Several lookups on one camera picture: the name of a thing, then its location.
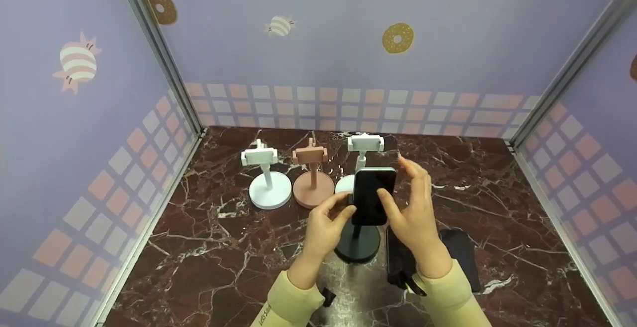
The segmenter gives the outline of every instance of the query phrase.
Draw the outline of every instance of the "candy illustration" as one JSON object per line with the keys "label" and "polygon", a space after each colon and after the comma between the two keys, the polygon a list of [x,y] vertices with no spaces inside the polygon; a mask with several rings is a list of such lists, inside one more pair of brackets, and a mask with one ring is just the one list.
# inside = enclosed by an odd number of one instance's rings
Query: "candy illustration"
{"label": "candy illustration", "polygon": [[287,36],[295,27],[296,22],[292,17],[274,16],[269,25],[266,25],[265,32],[270,36]]}
{"label": "candy illustration", "polygon": [[87,41],[84,33],[81,32],[80,42],[64,44],[60,51],[62,70],[53,74],[53,77],[62,78],[64,81],[62,91],[71,89],[77,94],[79,82],[88,82],[95,77],[95,72],[98,70],[95,55],[100,51],[95,47],[95,38]]}

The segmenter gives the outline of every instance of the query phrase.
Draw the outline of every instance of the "wallpaper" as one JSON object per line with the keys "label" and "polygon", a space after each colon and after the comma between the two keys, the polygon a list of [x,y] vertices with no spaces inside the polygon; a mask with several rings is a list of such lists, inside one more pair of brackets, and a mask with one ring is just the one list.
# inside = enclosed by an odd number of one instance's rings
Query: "wallpaper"
{"label": "wallpaper", "polygon": [[0,11],[0,326],[87,327],[194,137],[127,0]]}
{"label": "wallpaper", "polygon": [[637,326],[636,55],[634,12],[523,149],[624,326]]}
{"label": "wallpaper", "polygon": [[503,138],[610,1],[148,0],[204,123]]}

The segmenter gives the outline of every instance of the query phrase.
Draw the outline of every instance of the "sleeve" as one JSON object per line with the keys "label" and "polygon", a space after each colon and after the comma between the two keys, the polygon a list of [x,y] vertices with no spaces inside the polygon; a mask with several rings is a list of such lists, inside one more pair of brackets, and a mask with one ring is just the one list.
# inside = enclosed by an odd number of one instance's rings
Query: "sleeve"
{"label": "sleeve", "polygon": [[250,327],[305,327],[323,302],[325,297],[316,285],[298,289],[287,279],[287,271],[281,272]]}
{"label": "sleeve", "polygon": [[436,327],[491,326],[457,260],[446,276],[428,279],[416,273],[414,282],[427,294],[422,303]]}

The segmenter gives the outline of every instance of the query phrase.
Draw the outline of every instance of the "black smartphone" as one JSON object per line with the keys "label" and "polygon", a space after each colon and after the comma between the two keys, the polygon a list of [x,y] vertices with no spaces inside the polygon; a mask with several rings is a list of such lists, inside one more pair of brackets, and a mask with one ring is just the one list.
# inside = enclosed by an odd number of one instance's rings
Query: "black smartphone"
{"label": "black smartphone", "polygon": [[385,188],[394,193],[396,170],[391,167],[362,168],[354,175],[353,204],[356,212],[352,225],[380,226],[387,223],[387,214],[378,198],[376,190]]}

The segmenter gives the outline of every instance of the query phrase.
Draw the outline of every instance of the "marble surface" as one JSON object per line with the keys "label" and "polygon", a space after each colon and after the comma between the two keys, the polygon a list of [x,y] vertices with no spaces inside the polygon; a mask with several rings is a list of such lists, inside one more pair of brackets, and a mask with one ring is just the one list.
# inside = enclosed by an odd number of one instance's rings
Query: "marble surface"
{"label": "marble surface", "polygon": [[[335,179],[352,173],[357,154],[347,152],[347,133],[210,129],[105,326],[248,326],[300,252],[309,211],[294,200],[275,211],[252,207],[247,187],[261,171],[242,167],[239,153],[261,138],[278,149],[272,170],[294,181],[305,167],[292,164],[291,151],[309,137],[328,148],[323,171]],[[386,135],[385,152],[368,154],[368,166],[396,167],[399,151],[432,175],[439,228],[474,241],[484,286],[477,298],[495,327],[609,325],[503,141]],[[409,190],[404,174],[398,179],[400,204]],[[310,325],[432,325],[416,297],[385,282],[382,238],[369,264],[328,258],[318,286],[338,296]]]}

